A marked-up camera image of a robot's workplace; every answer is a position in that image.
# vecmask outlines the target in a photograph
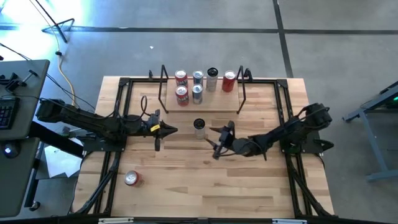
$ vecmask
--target gray floor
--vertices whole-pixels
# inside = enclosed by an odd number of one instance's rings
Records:
[[[75,25],[79,26],[276,28],[272,0],[41,2],[57,21],[74,17]],[[286,29],[398,29],[397,1],[281,0],[279,4]],[[49,74],[67,87],[53,54],[55,39],[40,32],[43,20],[29,2],[9,1],[0,22],[28,24],[19,31],[0,31],[0,41],[28,57],[51,60]],[[163,63],[169,71],[210,66],[238,69],[242,64],[255,77],[286,77],[277,34],[71,32],[67,35],[70,43],[61,43],[65,54],[63,70],[77,95],[94,105],[102,76],[147,75],[148,69],[159,73]],[[310,102],[322,102],[331,108],[333,124],[321,131],[321,136],[335,143],[335,148],[325,153],[325,164],[331,199],[340,217],[398,223],[398,179],[371,184],[365,181],[364,176],[377,172],[378,166],[363,125],[360,121],[346,124],[341,120],[344,114],[397,81],[397,37],[286,36],[294,77],[305,79]],[[6,60],[20,60],[6,49],[0,49],[0,55]],[[70,102],[50,82],[45,83],[42,96]],[[62,124],[46,126],[59,130]],[[397,168],[398,152],[382,149],[390,167]],[[73,179],[40,182],[37,198],[46,206],[36,212],[23,211],[18,218],[65,214],[73,184]]]

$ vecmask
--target keyboard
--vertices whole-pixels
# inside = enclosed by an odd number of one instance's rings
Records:
[[[18,104],[19,98],[0,98],[0,130],[12,128]]]

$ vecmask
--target can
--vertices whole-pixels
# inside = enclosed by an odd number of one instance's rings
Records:
[[[193,122],[193,127],[195,128],[195,137],[197,139],[205,138],[205,121],[201,118],[196,119]]]
[[[175,82],[177,86],[183,85],[188,88],[188,75],[184,70],[177,70],[175,72]]]
[[[192,97],[194,104],[201,104],[201,102],[203,101],[202,93],[203,93],[203,87],[201,84],[195,84],[192,87]]]
[[[217,68],[209,68],[207,70],[207,76],[206,76],[206,90],[207,91],[216,91],[217,79],[218,79]]]
[[[144,179],[138,172],[130,170],[124,176],[124,183],[128,186],[141,187],[144,184]]]
[[[192,76],[193,84],[201,84],[203,86],[203,71],[194,71]]]
[[[177,96],[177,103],[180,106],[187,106],[189,104],[188,89],[185,86],[178,86],[175,89],[175,95]]]
[[[236,74],[233,71],[226,71],[223,78],[223,90],[231,92],[234,88]]]

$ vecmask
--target wooden table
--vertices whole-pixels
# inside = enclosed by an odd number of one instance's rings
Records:
[[[104,77],[96,113],[107,115],[112,112],[119,78]],[[304,80],[288,79],[288,84],[294,114],[297,114],[308,104]],[[165,102],[166,84],[162,89]],[[218,140],[219,135],[211,132],[209,127],[224,126],[229,120],[235,122],[237,138],[272,130],[279,125],[272,85],[246,84],[247,100],[239,115],[203,112],[166,114],[157,99],[158,91],[159,84],[135,83],[129,114],[141,114],[140,99],[146,95],[147,112],[153,113],[160,109],[161,119],[177,127],[178,132],[162,141],[159,152],[154,150],[153,138],[128,138],[119,166],[112,216],[294,216],[286,163],[278,143],[268,150],[267,161],[264,161],[262,156],[230,156],[221,157],[216,161],[211,157],[213,150],[210,145],[206,141],[196,140],[193,135],[193,121],[196,118],[206,121],[206,134],[214,141]],[[242,98],[242,89],[239,87],[240,101]],[[75,190],[75,210],[86,202],[98,185],[103,157],[103,152],[94,152],[84,161]],[[325,171],[320,159],[311,154],[303,154],[303,164],[309,189],[326,211],[333,213]],[[136,170],[144,176],[145,184],[141,188],[130,187],[124,183],[124,175],[129,170]],[[298,195],[300,208],[304,211],[299,190]],[[108,188],[103,196],[101,208],[104,208],[106,203]]]

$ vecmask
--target red can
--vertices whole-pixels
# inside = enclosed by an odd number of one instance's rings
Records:
[[[132,170],[124,176],[124,183],[128,186],[140,187],[144,184],[144,179],[138,172]]]
[[[177,103],[180,106],[187,106],[189,104],[188,89],[185,86],[178,86],[175,89],[175,95],[177,96]]]
[[[223,78],[223,90],[231,92],[234,88],[236,74],[233,71],[226,71]]]
[[[183,85],[188,88],[188,75],[184,70],[177,70],[175,72],[175,82],[177,86]]]

